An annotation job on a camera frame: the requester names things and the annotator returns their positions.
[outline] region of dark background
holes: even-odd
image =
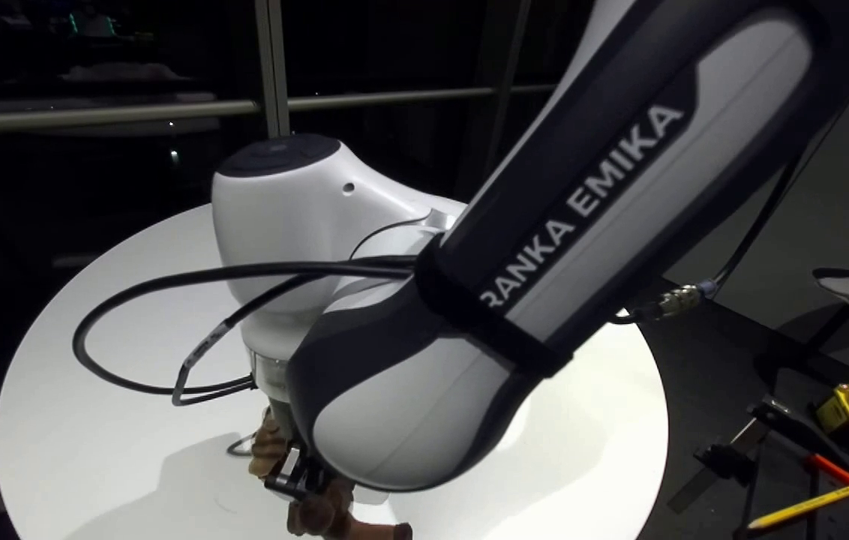
[[[588,9],[591,0],[531,3],[513,81],[555,84]],[[504,66],[516,0],[285,0],[282,12],[288,96],[333,96],[492,87]],[[255,99],[261,96],[261,60],[252,24],[249,0],[0,0],[0,111]],[[498,147],[489,147],[492,99],[300,111],[291,114],[291,129],[342,138],[378,171],[468,201],[543,99],[543,93],[510,99]],[[261,117],[0,135],[0,381],[27,324],[81,264],[138,228],[204,204],[216,165],[258,138],[264,138]],[[849,135],[843,147],[828,144],[825,156],[849,162]],[[849,207],[849,174],[810,180],[840,186],[825,201]],[[825,189],[798,189],[795,201],[804,207],[783,207],[783,222],[810,213],[807,192]],[[750,213],[741,210],[714,231],[705,249],[678,264],[675,276],[699,279],[708,264],[723,261]],[[777,228],[762,246],[798,252],[786,237],[792,231],[813,234]],[[792,282],[768,285],[765,273],[780,273],[780,267],[759,264],[768,261],[759,258],[759,249],[753,261],[750,270],[741,270],[732,291],[741,300],[729,309],[711,306],[681,321],[645,327],[672,411],[672,459],[645,537],[729,537],[765,492],[771,501],[810,486],[801,474],[795,474],[795,486],[762,480],[747,498],[747,489],[720,483],[687,513],[672,513],[663,504],[696,471],[693,450],[732,435],[744,423],[747,405],[777,390],[777,378],[756,372],[756,357],[801,354],[786,324],[804,321],[798,336],[807,336],[822,324],[810,315],[819,312],[819,303],[831,303],[819,294],[822,300],[804,309],[786,297],[795,291]],[[816,291],[804,267],[792,279]],[[786,297],[804,312],[780,315],[774,297]],[[783,381],[789,384],[780,393],[789,399],[816,399],[819,393],[801,375]],[[786,534],[813,537],[819,528],[798,525],[780,537]]]

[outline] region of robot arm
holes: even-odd
[[[453,480],[600,312],[660,276],[846,99],[846,0],[597,0],[555,96],[429,237],[414,276],[309,303],[318,312],[282,351],[297,435],[375,489]],[[402,189],[381,207],[393,222],[438,204]]]

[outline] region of white round table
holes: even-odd
[[[24,540],[282,540],[285,501],[225,447],[258,429],[261,393],[198,408],[111,387],[69,348],[75,324],[141,279],[216,267],[207,207],[165,219],[75,276],[33,321],[0,393],[0,489]],[[228,312],[225,285],[153,294],[99,321],[108,369],[171,384],[183,354]],[[192,384],[246,375],[240,336]],[[465,477],[414,495],[357,492],[417,540],[636,537],[666,465],[666,402],[636,327],[606,327],[522,405]]]

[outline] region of tabletop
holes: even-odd
[[[21,339],[0,393],[0,492],[24,540],[279,540],[288,504],[225,447],[258,429],[267,399],[198,408],[84,372],[75,324],[135,282],[219,267],[210,207],[171,216],[78,273]],[[126,378],[171,384],[183,354],[237,300],[225,285],[141,297],[99,321],[90,351]],[[240,336],[222,339],[192,384],[240,378]],[[636,537],[666,465],[666,399],[636,327],[603,327],[540,384],[504,441],[429,492],[357,489],[360,516],[396,516],[417,540]]]

